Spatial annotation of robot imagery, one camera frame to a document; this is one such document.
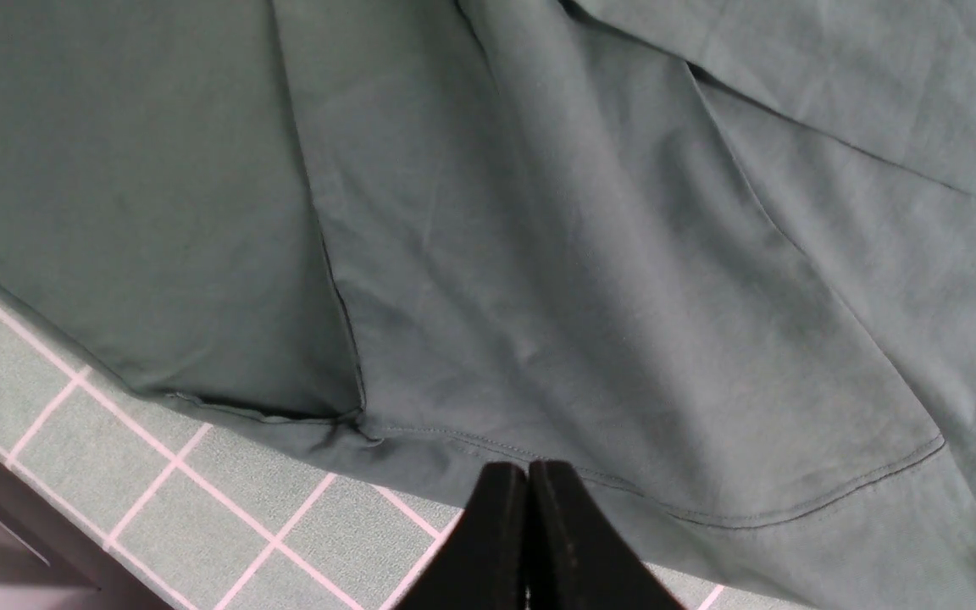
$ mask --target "white grid line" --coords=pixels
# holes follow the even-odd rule
[[[422,555],[421,558],[417,560],[417,563],[414,563],[413,567],[409,569],[409,572],[404,575],[402,582],[398,583],[398,586],[394,587],[394,590],[391,591],[390,597],[387,597],[386,602],[383,602],[383,605],[380,606],[380,610],[391,610],[391,608],[402,599],[402,596],[406,594],[406,591],[409,591],[409,587],[412,586],[414,582],[417,582],[421,572],[424,571],[424,567],[430,563],[431,559],[435,558],[435,553],[439,552],[439,547],[446,543],[446,538],[450,536],[450,533],[454,530],[454,528],[457,528],[458,521],[461,521],[461,518],[461,513],[458,513],[456,516],[454,516],[454,518],[451,518],[450,524],[446,524],[446,528],[442,529],[442,532],[439,533],[439,537],[436,538],[434,543],[431,543],[430,547],[427,547],[424,555]]]
[[[89,375],[89,372],[92,372],[92,368],[85,367],[82,368],[78,375],[79,377],[85,378],[87,375]],[[32,421],[32,425],[28,426],[28,430],[22,434],[20,439],[14,443],[13,448],[10,449],[10,455],[7,456],[7,468],[13,467],[13,464],[17,461],[17,456],[20,455],[20,452],[22,452],[22,449],[25,448],[25,445],[28,445],[28,441],[32,440],[32,436],[36,436],[36,433],[39,432],[40,428],[42,428],[44,422],[47,421],[47,418],[51,417],[51,413],[54,413],[55,409],[58,409],[58,406],[62,405],[63,402],[66,402],[66,398],[69,398],[70,394],[74,393],[74,389],[76,389],[77,386],[78,383],[76,380],[69,380],[69,383],[67,383],[67,385],[63,387],[63,389],[59,391],[50,402],[47,403],[47,406],[43,407],[40,414],[36,416],[36,420]]]
[[[7,456],[7,451],[5,451],[5,449],[1,445],[0,445],[0,456],[3,458]],[[52,490],[51,486],[47,485],[47,483],[44,483],[42,479],[39,478],[39,476],[33,474],[32,471],[28,470],[28,468],[25,468],[24,466],[22,466],[22,464],[19,463],[14,464],[14,470],[19,472],[19,474],[26,476],[26,478],[30,480],[32,485],[37,486],[39,490],[42,490],[44,494],[47,494],[47,497],[50,497],[52,501],[58,503],[58,505],[63,510],[65,510],[66,513],[70,513],[71,516],[74,516],[74,518],[78,520],[78,522],[80,522],[82,525],[85,525],[85,527],[89,528],[89,530],[92,530],[93,534],[96,534],[97,536],[104,536],[104,533],[101,532],[100,528],[98,528],[96,524],[90,521],[89,518],[85,516],[85,514],[81,514],[81,511],[74,508],[74,506],[71,505],[70,502],[66,502],[65,499],[62,498],[62,496],[60,496],[58,493],[55,493],[55,490]],[[141,573],[145,574],[150,580],[152,580],[153,584],[160,587],[160,590],[165,591],[165,593],[169,597],[175,599],[176,602],[181,603],[181,605],[183,607],[186,607],[187,610],[197,610],[197,607],[195,607],[193,603],[190,603],[190,600],[187,600],[185,597],[183,597],[181,593],[176,591],[175,588],[169,586],[168,583],[164,582],[163,579],[160,579],[160,576],[158,576],[155,572],[153,572],[151,568],[149,568],[138,558],[131,555],[130,552],[127,552],[127,549],[120,547],[119,544],[114,545],[113,549],[121,553],[121,555],[123,555],[125,560],[135,565],[135,568],[138,568],[138,570]]]
[[[209,432],[210,428],[213,428],[212,424],[202,424],[200,428],[198,428],[197,432],[194,433],[194,436],[191,436],[191,439],[187,441],[181,449],[179,449],[178,454],[175,454],[175,459],[169,461],[168,466],[164,467],[164,470],[160,471],[160,474],[156,476],[156,479],[152,480],[150,486],[148,486],[146,490],[142,492],[142,495],[136,499],[135,503],[133,503],[133,505],[131,505],[131,507],[127,510],[127,513],[124,513],[123,518],[119,519],[119,523],[112,528],[111,532],[108,532],[108,538],[104,540],[104,551],[107,551],[112,547],[113,544],[115,544],[115,541],[119,539],[119,534],[123,533],[123,530],[127,529],[127,525],[129,525],[130,522],[136,516],[138,516],[138,513],[141,512],[147,503],[153,499],[153,496],[156,495],[156,491],[160,489],[160,486],[167,481],[173,472],[175,472],[175,468],[180,466],[180,464],[183,464],[183,460],[186,459],[186,455],[190,454],[194,447],[197,447],[198,443],[201,443],[202,437],[206,435],[206,432]]]
[[[233,584],[232,588],[228,590],[228,593],[225,593],[225,597],[222,597],[220,602],[217,602],[217,606],[214,606],[213,610],[225,610],[225,607],[229,605],[229,602],[232,602],[232,599],[236,597],[236,594],[240,593],[241,588],[243,588],[244,585],[247,585],[247,582],[251,580],[251,578],[255,575],[255,572],[261,568],[261,565],[266,563],[266,560],[276,549],[276,543],[283,541],[284,538],[288,536],[288,532],[291,532],[291,529],[295,528],[299,520],[303,518],[303,514],[306,514],[307,511],[314,506],[314,503],[322,496],[323,491],[326,491],[326,487],[329,487],[330,483],[333,483],[335,479],[337,479],[336,474],[327,474],[322,481],[320,481],[318,485],[314,487],[314,491],[311,491],[311,493],[308,494],[306,501],[303,501],[303,504],[298,510],[296,510],[295,513],[293,513],[293,516],[288,519],[283,528],[276,533],[276,540],[274,543],[266,545],[263,552],[260,552],[258,557],[256,557],[251,564],[247,565],[247,570],[243,571],[240,578],[236,580],[236,583]]]
[[[695,610],[710,610],[714,602],[718,601],[718,597],[721,596],[721,591],[725,591],[724,585],[718,585],[713,587],[713,591],[710,591],[710,595],[706,596],[706,599],[702,600],[702,604]]]
[[[287,545],[284,543],[278,543],[274,545],[274,548],[284,553],[284,556],[290,559],[292,563],[299,565],[299,568],[301,568],[302,571],[305,571],[308,574],[310,574],[311,578],[317,580],[317,582],[323,587],[325,587],[327,591],[334,594],[334,597],[336,597],[337,599],[341,599],[342,602],[345,602],[346,606],[351,607],[352,610],[363,610],[363,606],[360,606],[355,599],[352,599],[349,596],[349,594],[345,593],[345,591],[342,591],[340,587],[338,587],[336,584],[332,582],[332,580],[322,575],[322,572],[315,570],[313,565],[307,563],[305,559],[299,556],[299,553],[294,552],[293,549],[288,548]]]
[[[264,528],[264,526],[262,526],[254,517],[251,516],[251,514],[241,509],[240,506],[237,506],[236,503],[231,501],[231,499],[229,499],[229,497],[225,495],[223,491],[218,490],[216,486],[214,486],[212,483],[209,483],[209,481],[207,481],[200,474],[198,474],[197,471],[194,470],[194,468],[187,466],[187,464],[183,463],[181,460],[175,461],[175,459],[177,459],[177,456],[175,456],[161,441],[156,439],[155,436],[152,436],[152,434],[148,432],[146,429],[142,428],[142,426],[140,426],[138,422],[133,420],[131,416],[128,416],[127,413],[124,413],[123,409],[119,408],[119,405],[116,405],[111,398],[108,398],[103,393],[103,391],[100,391],[95,386],[93,386],[92,383],[90,383],[83,374],[81,374],[79,371],[74,371],[73,368],[71,368],[58,354],[55,354],[55,352],[52,351],[50,347],[47,347],[47,344],[44,343],[43,340],[40,339],[40,337],[34,335],[34,333],[32,333],[27,328],[25,328],[23,324],[21,324],[15,317],[10,315],[10,313],[5,312],[3,308],[0,308],[0,320],[5,325],[7,325],[8,328],[14,331],[14,333],[17,336],[19,336],[20,339],[30,344],[30,346],[34,348],[36,352],[39,352],[39,354],[42,355],[44,359],[46,359],[48,362],[53,364],[53,366],[57,367],[59,370],[62,370],[67,375],[67,377],[69,377],[70,383],[73,383],[73,385],[81,387],[82,390],[85,390],[86,393],[88,393],[94,399],[96,399],[97,402],[100,402],[100,404],[104,406],[106,409],[108,409],[109,412],[115,414],[115,417],[119,419],[119,421],[123,422],[123,424],[127,426],[128,429],[131,429],[132,432],[135,432],[136,435],[140,436],[141,439],[146,441],[147,444],[150,445],[150,447],[154,448],[156,452],[159,452],[160,455],[164,456],[171,463],[174,463],[175,468],[178,468],[179,471],[183,472],[183,474],[189,476],[191,480],[197,483],[198,486],[202,487],[202,489],[205,490],[207,493],[209,493],[210,496],[213,496],[214,499],[217,499],[217,502],[222,503],[222,505],[224,505],[225,508],[229,509],[233,514],[236,515],[236,517],[239,517],[241,521],[244,522],[244,524],[247,524],[249,526],[249,528],[256,530],[256,532],[259,533],[259,535],[262,536],[270,545],[274,546],[274,549],[276,551],[280,551],[283,553],[283,555],[286,555],[288,559],[292,560],[295,564],[298,565],[299,568],[302,568],[303,571],[307,572],[311,576],[311,578],[317,580],[317,582],[320,585],[326,588],[326,590],[330,591],[330,593],[332,593],[335,597],[341,599],[342,602],[345,602],[346,605],[352,608],[352,610],[363,610],[363,607],[361,607],[359,603],[356,602],[355,599],[352,599],[347,593],[345,593],[345,591],[342,591],[340,587],[338,587],[336,584],[332,582],[332,580],[325,578],[325,575],[322,575],[322,573],[319,572],[315,567],[313,567],[313,565],[307,563],[307,561],[303,559],[301,556],[299,556],[297,552],[294,552],[291,550],[291,548],[288,548],[288,545],[284,544],[283,540],[280,540],[280,538],[275,537],[274,534],[270,533],[269,530]],[[4,456],[8,457],[8,453],[5,452],[2,447],[0,447],[0,454],[3,454]],[[24,468],[22,464],[16,463],[16,461],[14,461],[13,466],[19,470],[22,470]],[[43,484],[42,481],[36,478],[35,475],[31,475],[31,472],[28,472],[27,469],[25,469],[25,471],[27,475],[30,476],[32,481],[34,481],[36,484],[40,486],[40,489],[43,489],[44,491],[47,492],[47,494],[51,498],[55,499],[55,502],[61,503],[61,505],[65,510],[69,511],[71,514],[74,514],[79,520],[82,520],[82,523],[86,524],[86,526],[90,526],[90,528],[93,529],[93,532],[97,532],[97,533],[100,532],[99,529],[94,528],[94,526],[90,525],[88,518],[82,516],[82,514],[79,513],[79,511],[77,511],[76,509],[74,509],[73,506],[71,506],[68,502],[66,502],[61,497],[59,497],[58,494],[55,494],[54,491],[52,491],[49,486]],[[394,496],[394,499],[391,499],[390,497],[387,497],[387,499],[388,501],[394,503],[394,505],[398,507],[400,510],[402,510],[402,513],[406,514],[406,516],[411,520],[413,520],[415,524],[421,526],[422,529],[426,530],[426,532],[429,532],[429,534],[435,532],[434,528],[431,528],[431,526],[427,524],[427,522],[422,517],[419,517],[419,514],[417,514],[414,510],[409,508],[408,505],[406,505],[406,503],[400,501],[400,498]],[[446,527],[444,532],[434,533],[434,537],[436,538],[434,543],[430,545],[429,549],[427,549],[427,552],[424,553],[421,559],[419,559],[418,562],[413,565],[413,568],[411,568],[410,572],[406,575],[406,578],[402,580],[402,583],[399,583],[399,586],[394,590],[394,593],[391,593],[391,598],[388,598],[387,602],[384,602],[383,605],[384,607],[388,607],[387,605],[388,603],[391,603],[391,599],[396,599],[397,597],[399,597],[404,592],[404,590],[406,590],[406,588],[410,586],[412,580],[415,580],[415,578],[417,578],[417,575],[419,575],[419,571],[421,571],[423,566],[429,562],[431,557],[435,555],[435,552],[438,551],[438,547],[441,546],[443,541],[445,541],[446,533],[449,532],[450,528],[452,528],[452,526],[456,524],[457,521],[458,521],[458,517],[454,518],[453,521],[451,521],[451,523]],[[105,536],[104,534],[101,534],[101,537],[104,537],[105,541],[108,541],[108,537]],[[146,576],[148,576],[148,578],[152,580],[152,582],[162,587],[163,590],[166,591],[168,595],[171,595],[171,597],[173,597],[178,602],[183,603],[183,606],[189,607],[191,610],[196,610],[194,606],[191,605],[186,600],[185,597],[179,594],[178,591],[175,591],[174,588],[167,586],[167,583],[165,583],[162,579],[160,579],[159,576],[157,576],[155,573],[152,573],[152,570],[150,570],[148,567],[146,567],[146,565],[141,563],[141,561],[136,559],[136,557],[133,557],[133,555],[131,555],[130,552],[126,551],[123,547],[121,547],[121,545],[117,543],[117,541],[114,540],[114,538],[111,540],[111,544],[109,544],[109,547],[115,549],[115,551],[117,552],[120,552],[125,559],[135,564],[140,571],[142,571]]]
[[[414,524],[421,526],[421,529],[425,530],[425,532],[427,532],[427,535],[433,538],[439,537],[439,530],[433,528],[433,526],[431,526],[431,524],[429,524],[429,522],[427,522],[425,518],[419,516],[419,514],[417,514],[417,511],[410,508],[407,503],[402,502],[402,499],[399,498],[397,494],[394,493],[394,491],[387,490],[386,487],[379,487],[378,485],[372,485],[372,487],[375,487],[375,490],[378,491],[380,494],[382,494],[383,497],[387,499],[387,501],[390,501],[392,505],[396,507],[396,509],[402,511],[402,514],[408,517],[410,521],[412,521]]]

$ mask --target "teal cloth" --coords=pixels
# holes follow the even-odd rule
[[[321,468],[976,607],[976,0],[0,3],[0,291]]]

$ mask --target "grid tablecloth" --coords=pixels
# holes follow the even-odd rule
[[[180,609],[391,607],[458,510],[117,389],[0,302],[0,460]],[[694,610],[790,610],[652,567]]]

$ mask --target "green fabric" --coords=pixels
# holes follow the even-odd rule
[[[26,7],[0,288],[133,391],[444,502],[569,460],[655,563],[976,607],[976,1]]]

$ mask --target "stitched seam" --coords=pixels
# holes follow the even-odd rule
[[[381,425],[379,426],[379,429],[390,431],[390,432],[404,432],[404,433],[414,433],[414,434],[418,434],[418,433],[438,434],[438,435],[448,437],[448,439],[454,441],[460,441],[460,443],[465,443],[473,447],[485,449],[485,451],[488,452],[495,452],[496,454],[503,455],[508,459],[514,459],[519,461],[534,461],[534,460],[546,461],[546,460],[559,459],[559,458],[553,458],[548,456],[542,456],[539,454],[535,454],[534,452],[525,451],[525,449],[522,448],[498,443],[498,441],[493,441],[492,439],[486,439],[484,436],[477,436],[476,434],[468,434],[464,432],[456,432],[453,430],[444,430],[438,428],[400,428],[400,426],[391,426],[391,425]],[[941,434],[937,434],[937,436],[932,437],[932,439],[929,439],[924,444],[919,445],[917,448],[914,448],[913,451],[909,452],[909,454],[907,454],[905,457],[899,458],[895,461],[892,461],[892,463],[887,463],[884,466],[880,466],[879,468],[868,471],[866,474],[855,476],[855,478],[850,479],[849,481],[846,481],[838,485],[838,489],[835,489],[833,491],[828,491],[828,493],[825,493],[818,497],[811,498],[809,499],[809,501],[798,503],[798,505],[791,506],[789,508],[770,511],[770,513],[749,514],[749,516],[725,516],[725,514],[701,513],[701,511],[682,508],[673,505],[673,503],[663,502],[663,501],[659,501],[659,499],[651,498],[647,494],[642,493],[642,491],[639,491],[639,487],[636,486],[634,483],[631,483],[626,479],[621,479],[619,478],[619,476],[604,474],[603,472],[591,470],[589,468],[574,466],[574,464],[572,464],[572,466],[574,466],[574,470],[580,471],[581,474],[586,474],[586,476],[582,476],[582,480],[584,481],[588,481],[590,483],[597,483],[599,485],[603,485],[606,487],[612,487],[612,489],[614,490],[627,491],[630,494],[634,494],[636,496],[639,496],[640,498],[647,499],[647,501],[655,502],[657,503],[658,506],[670,510],[675,517],[679,517],[685,521],[688,521],[689,519],[683,516],[692,516],[695,518],[724,519],[724,520],[731,520],[731,521],[759,521],[763,519],[778,517],[779,514],[794,513],[795,511],[801,511],[801,510],[805,511],[803,514],[812,513],[812,511],[814,510],[818,510],[820,508],[824,508],[824,506],[828,506],[831,502],[836,502],[837,499],[852,494],[853,491],[859,490],[861,489],[861,487],[870,485],[873,482],[878,481],[879,479],[886,478],[886,476],[891,475],[892,472],[899,472],[905,470],[905,468],[909,466],[913,466],[913,464],[916,463],[917,461],[927,458],[929,455],[932,455],[933,452],[939,451],[939,449],[944,447],[945,444],[946,441],[944,440],[944,436],[942,436]],[[611,484],[605,481],[615,481],[619,484]],[[850,490],[846,490],[845,487],[847,486],[853,486],[853,487]],[[791,521],[799,517],[801,516],[789,517],[783,521],[771,522],[771,524],[769,525],[782,524],[783,522]],[[695,524],[723,526],[724,528],[727,529],[746,529],[746,526],[740,526],[740,528],[735,528],[734,526],[728,526],[728,525],[708,524],[707,522],[700,522],[700,521],[694,521],[694,522]]]

